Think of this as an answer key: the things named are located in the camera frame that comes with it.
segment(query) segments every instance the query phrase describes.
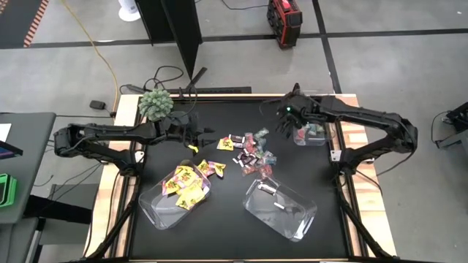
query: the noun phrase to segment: concrete floor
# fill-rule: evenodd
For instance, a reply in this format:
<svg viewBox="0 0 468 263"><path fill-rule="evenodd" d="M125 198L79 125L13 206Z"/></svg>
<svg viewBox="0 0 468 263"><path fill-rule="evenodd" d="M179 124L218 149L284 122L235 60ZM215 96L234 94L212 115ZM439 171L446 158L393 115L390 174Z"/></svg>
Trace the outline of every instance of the concrete floor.
<svg viewBox="0 0 468 263"><path fill-rule="evenodd" d="M265 1L226 0L234 7ZM310 0L298 0L304 11L303 32L317 33ZM95 40L144 39L141 21L124 23L117 1L69 0ZM327 0L321 1L328 32L465 28L468 4L463 0ZM270 34L264 9L230 11L219 0L197 4L203 36ZM86 41L76 22L51 0L34 42ZM418 151L407 163L380 178L397 253L404 259L465 262L468 258L468 164L463 150L438 150L430 140L431 120L439 112L468 100L468 34L410 37L329 39L341 88L357 94L361 106L398 112L419 128ZM162 65L183 67L175 45L100 47L119 84L142 85ZM251 85L255 93L287 92L295 82L315 93L333 92L320 39L300 39L281 51L274 40L206 42L200 46L196 70L207 73L198 87ZM92 99L111 107L113 81L91 47L0 50L2 111L54 111L58 114L105 115L89 109ZM162 78L177 73L167 70ZM167 85L185 86L188 77ZM75 123L106 123L106 119L59 118L54 130ZM435 135L452 131L441 124ZM368 130L370 140L382 134ZM379 171L400 155L377 160ZM92 161L60 159L46 153L33 193L47 196L52 183L61 184ZM85 183L98 183L100 172ZM41 262L81 256L83 244L48 246Z"/></svg>

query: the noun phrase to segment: black partition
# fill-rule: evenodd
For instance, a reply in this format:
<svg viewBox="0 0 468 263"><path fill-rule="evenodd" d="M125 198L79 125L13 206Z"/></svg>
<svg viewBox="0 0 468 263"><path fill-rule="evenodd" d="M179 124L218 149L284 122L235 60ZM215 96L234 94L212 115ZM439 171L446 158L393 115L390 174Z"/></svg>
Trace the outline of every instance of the black partition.
<svg viewBox="0 0 468 263"><path fill-rule="evenodd" d="M202 42L194 1L135 0L151 44L175 40L192 79Z"/></svg>
<svg viewBox="0 0 468 263"><path fill-rule="evenodd" d="M274 132L271 116L274 105L260 100L237 102L198 102L200 127L215 129L206 139L228 134L255 132L267 127L267 149L278 157L273 175L318 206L306 236L292 242L246 211L242 199L255 175L243 177L232 160L239 150L217 150L209 145L192 159L192 152L177 142L147 147L146 167L141 176L140 193L165 177L182 159L199 163L203 159L227 164L224 179L210 177L211 195L179 224L158 230L138 207L132 221L130 259L323 259L347 256L347 238L332 178L336 171L329 162L328 144L318 147L297 146ZM176 104L189 109L190 103Z"/></svg>

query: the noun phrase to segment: green succulent plant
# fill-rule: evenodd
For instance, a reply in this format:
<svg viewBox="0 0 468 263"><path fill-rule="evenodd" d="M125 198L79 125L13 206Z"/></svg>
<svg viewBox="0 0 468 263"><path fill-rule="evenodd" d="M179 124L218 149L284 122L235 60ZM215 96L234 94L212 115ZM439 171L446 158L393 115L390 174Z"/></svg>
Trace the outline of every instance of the green succulent plant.
<svg viewBox="0 0 468 263"><path fill-rule="evenodd" d="M150 121L156 121L166 117L174 106L169 92L162 88L155 88L143 94L138 107L140 114L148 117Z"/></svg>

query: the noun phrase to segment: wooden frame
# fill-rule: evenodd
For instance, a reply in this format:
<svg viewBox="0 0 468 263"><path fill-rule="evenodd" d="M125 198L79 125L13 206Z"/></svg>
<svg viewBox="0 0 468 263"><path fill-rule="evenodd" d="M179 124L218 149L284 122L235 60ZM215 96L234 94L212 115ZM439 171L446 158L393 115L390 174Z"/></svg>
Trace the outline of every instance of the wooden frame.
<svg viewBox="0 0 468 263"><path fill-rule="evenodd" d="M283 96L284 94L200 94L200 97L247 97L247 96L270 96L278 97ZM355 94L333 94L338 99L341 99L348 105L357 107L358 99ZM117 116L115 119L115 125L125 125L125 126L134 126L135 119L137 116L137 105L138 100L141 95L122 95L118 105ZM353 123L341 122L341 128L343 130L345 145L348 148L359 148L368 143L366 130L363 126L356 125ZM333 145L335 148L339 148L338 138L333 138ZM129 142L111 142L110 148L115 150L128 149L130 146ZM374 179L376 182L377 176L373 164L361 164L358 169ZM117 168L114 165L105 166L102 171L102 177L99 185L99 190L97 193L96 204L93 209L93 224L92 224L92 237L89 242L89 250L86 256L92 254L98 247L98 245L104 240L106 232L110 230L116 219L116 214L118 211L118 204L121 196L122 186L123 186L123 177L118 177ZM383 203L382 196L380 195L379 189L369 182L364 177L361 177L359 174L356 174L352 177L355 192L358 199L358 206L360 208L361 220L364 226L368 229L374 239L382 246L382 248L391 255L396 255L395 246L393 244L393 238L390 232L390 226L387 220L387 214L385 212L385 206ZM113 188L113 182L116 180L116 189L114 191L113 197L111 197L111 191ZM131 179L129 183L129 188L127 192L128 203L129 198L133 193L132 185L135 183L135 179ZM349 198L347 186L343 188L346 198ZM110 208L110 201L113 199L113 205ZM107 221L109 220L108 230L106 229ZM116 256L124 256L124 247L127 241L127 230L128 230L129 220L122 227L120 234L118 236L118 245L116 250ZM352 246L355 256L360 256L361 251L359 249L358 242L358 233L356 228L352 224L351 220L348 219L348 225L350 229L350 237L352 241Z"/></svg>

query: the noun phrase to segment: green object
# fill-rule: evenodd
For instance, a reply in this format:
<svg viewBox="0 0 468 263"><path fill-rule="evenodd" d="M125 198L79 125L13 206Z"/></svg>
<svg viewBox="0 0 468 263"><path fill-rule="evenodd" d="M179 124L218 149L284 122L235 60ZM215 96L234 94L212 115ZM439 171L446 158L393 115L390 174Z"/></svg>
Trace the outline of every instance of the green object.
<svg viewBox="0 0 468 263"><path fill-rule="evenodd" d="M141 115L148 117L150 121L157 121L170 113L174 107L174 101L165 89L155 88L143 94L138 107Z"/></svg>
<svg viewBox="0 0 468 263"><path fill-rule="evenodd" d="M0 207L13 205L15 202L16 179L11 175L0 175Z"/></svg>

